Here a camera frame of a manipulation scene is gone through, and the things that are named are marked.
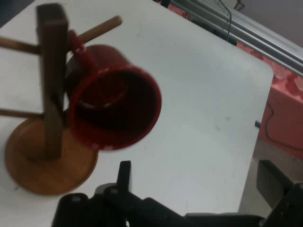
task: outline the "wooden peg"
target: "wooden peg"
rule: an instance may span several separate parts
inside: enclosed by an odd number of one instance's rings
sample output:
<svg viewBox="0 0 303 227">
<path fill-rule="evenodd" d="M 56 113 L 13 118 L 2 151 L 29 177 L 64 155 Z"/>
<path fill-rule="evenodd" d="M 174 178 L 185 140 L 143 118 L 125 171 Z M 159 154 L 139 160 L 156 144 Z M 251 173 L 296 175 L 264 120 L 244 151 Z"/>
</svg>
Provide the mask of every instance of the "wooden peg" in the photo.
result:
<svg viewBox="0 0 303 227">
<path fill-rule="evenodd" d="M 115 16 L 109 20 L 91 28 L 90 30 L 79 35 L 80 40 L 83 43 L 99 37 L 100 35 L 114 29 L 122 24 L 120 16 Z M 15 51 L 21 51 L 26 53 L 41 54 L 41 47 L 39 45 L 28 44 L 22 41 L 5 38 L 0 36 L 0 47 L 8 48 Z"/>
</svg>

